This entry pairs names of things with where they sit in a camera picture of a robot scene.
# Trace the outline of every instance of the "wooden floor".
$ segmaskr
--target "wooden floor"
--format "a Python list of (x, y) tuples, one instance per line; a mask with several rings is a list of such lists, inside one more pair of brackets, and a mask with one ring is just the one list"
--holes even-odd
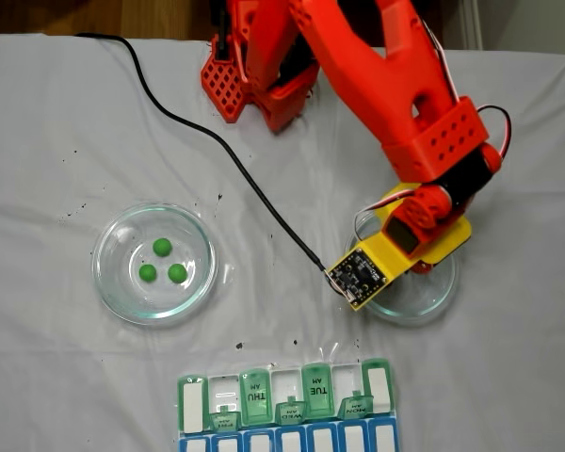
[[(441, 0), (412, 0), (441, 37)], [(382, 45), (374, 0), (339, 0), (352, 28)], [(72, 35), (93, 31), (125, 38), (209, 40), (216, 33), (209, 0), (0, 0), (0, 33)]]

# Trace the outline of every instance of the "red grid part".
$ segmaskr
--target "red grid part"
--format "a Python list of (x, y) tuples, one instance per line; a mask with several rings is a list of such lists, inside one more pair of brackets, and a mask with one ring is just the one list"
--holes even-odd
[(215, 61), (214, 52), (201, 70), (201, 84), (226, 122), (236, 122), (245, 104), (247, 95), (241, 89), (241, 80), (236, 62)]

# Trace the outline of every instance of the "green ball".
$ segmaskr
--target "green ball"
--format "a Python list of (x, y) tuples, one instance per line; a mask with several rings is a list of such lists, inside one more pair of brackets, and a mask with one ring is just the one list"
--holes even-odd
[(157, 238), (153, 242), (153, 251), (159, 257), (166, 257), (171, 253), (171, 242), (167, 238)]
[(182, 264), (174, 264), (168, 270), (168, 276), (173, 283), (179, 284), (186, 281), (186, 268)]
[(157, 278), (157, 269), (151, 264), (145, 264), (140, 267), (138, 275), (140, 275), (140, 279), (144, 282), (151, 283)]

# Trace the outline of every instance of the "white fabric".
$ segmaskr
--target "white fabric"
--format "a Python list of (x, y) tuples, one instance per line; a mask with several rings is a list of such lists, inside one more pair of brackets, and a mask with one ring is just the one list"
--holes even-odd
[[(133, 44), (157, 98), (221, 133), (326, 265), (396, 183), (323, 75), (273, 136), (252, 106), (219, 117), (205, 43)], [(565, 451), (565, 56), (448, 59), (459, 93), (509, 110), (514, 141), (470, 208), (456, 303), (405, 330), (353, 314), (217, 143), (150, 105), (120, 45), (1, 36), (0, 451), (173, 451), (185, 373), (373, 356), (395, 368), (406, 451)], [(167, 330), (111, 314), (89, 271), (108, 221), (149, 200), (200, 213), (222, 261), (208, 305)]]

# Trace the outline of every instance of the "pill compartment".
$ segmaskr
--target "pill compartment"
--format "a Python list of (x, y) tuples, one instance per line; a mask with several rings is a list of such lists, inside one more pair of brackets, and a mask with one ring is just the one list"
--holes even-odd
[(240, 386), (238, 375), (223, 375), (209, 379), (209, 412), (221, 412), (227, 406), (229, 412), (239, 412)]
[(362, 367), (359, 364), (334, 365), (331, 373), (335, 412), (339, 412), (341, 401), (344, 398), (355, 396), (355, 391), (360, 392), (361, 395), (364, 394)]
[(272, 401), (274, 406), (286, 402), (289, 397), (303, 400), (301, 369), (275, 370), (272, 377)]

